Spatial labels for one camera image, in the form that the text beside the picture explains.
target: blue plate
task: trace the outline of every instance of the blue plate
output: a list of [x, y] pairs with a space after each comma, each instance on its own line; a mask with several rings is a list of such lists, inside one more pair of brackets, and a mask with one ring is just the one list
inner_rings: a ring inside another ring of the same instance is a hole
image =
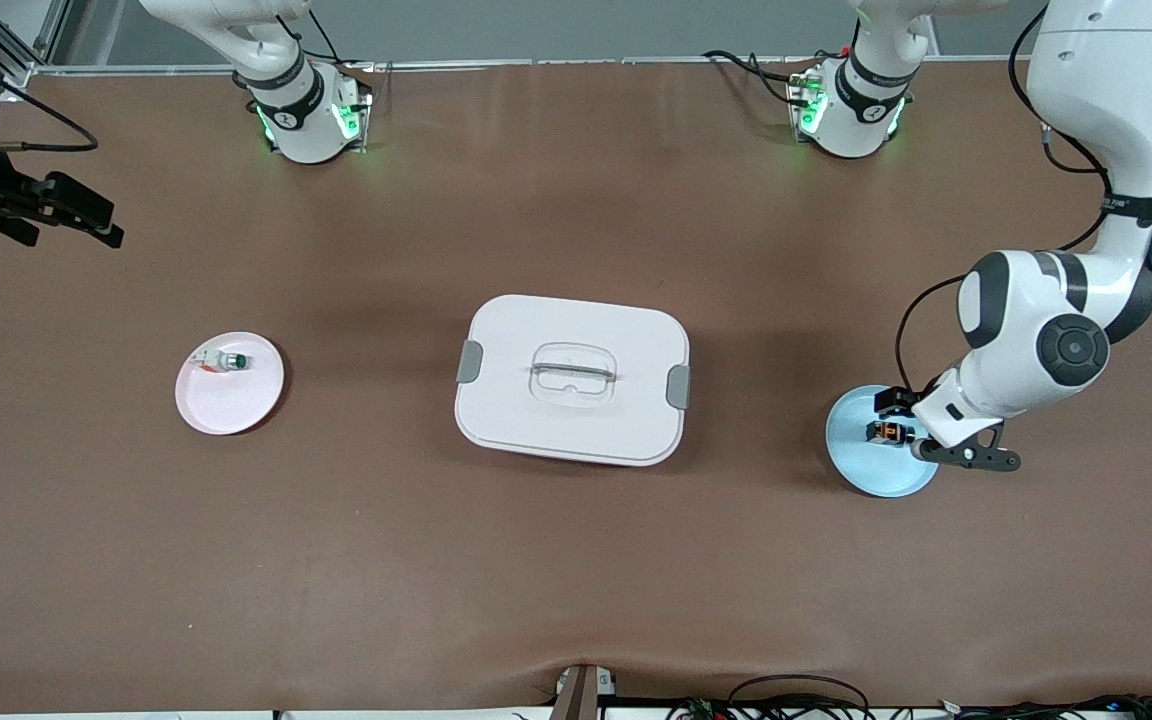
[[[884, 386], [858, 387], [839, 397], [824, 424], [824, 442], [833, 465], [847, 482], [873, 497], [905, 497], [920, 491], [937, 473], [937, 464], [918, 460], [909, 446], [877, 445], [865, 439], [865, 427], [878, 420], [874, 395]], [[918, 437], [927, 429], [915, 418], [895, 418]]]

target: white robot link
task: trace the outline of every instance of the white robot link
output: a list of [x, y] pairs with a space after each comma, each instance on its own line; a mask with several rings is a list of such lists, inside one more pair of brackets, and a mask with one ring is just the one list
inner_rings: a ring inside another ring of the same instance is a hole
[[893, 132], [905, 91], [931, 45], [932, 14], [991, 10], [1007, 0], [846, 0], [855, 9], [849, 53], [803, 73], [791, 88], [794, 128], [840, 158], [873, 154]]
[[314, 164], [364, 142], [371, 93], [356, 78], [306, 58], [282, 23], [310, 0], [141, 0], [156, 18], [205, 41], [234, 65], [256, 99], [271, 145]]
[[978, 442], [983, 430], [1086, 388], [1152, 313], [1152, 0], [1052, 0], [1028, 92], [1044, 122], [1100, 156], [1101, 227], [1085, 253], [1005, 250], [973, 265], [957, 296], [972, 350], [929, 391], [876, 397], [881, 418], [922, 420], [923, 460], [1015, 469], [1000, 433]]

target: brown table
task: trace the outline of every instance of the brown table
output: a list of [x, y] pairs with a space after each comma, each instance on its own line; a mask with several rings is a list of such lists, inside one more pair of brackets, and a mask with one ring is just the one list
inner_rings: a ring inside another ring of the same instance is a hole
[[[17, 166], [100, 188], [127, 242], [0, 237], [0, 711], [508, 705], [577, 661], [622, 694], [770, 670], [888, 705], [1152, 694], [1152, 323], [1009, 425], [1020, 473], [882, 501], [824, 455], [831, 402], [895, 381], [918, 290], [1094, 214], [1001, 65], [930, 65], [864, 161], [795, 146], [712, 67], [397, 74], [370, 151], [325, 167], [262, 150], [225, 77], [33, 88], [103, 144]], [[13, 137], [65, 134], [13, 105]], [[461, 437], [461, 341], [508, 291], [675, 314], [677, 454]], [[283, 347], [291, 392], [205, 437], [172, 387], [232, 329]], [[908, 343], [916, 379], [964, 351], [952, 291]]]

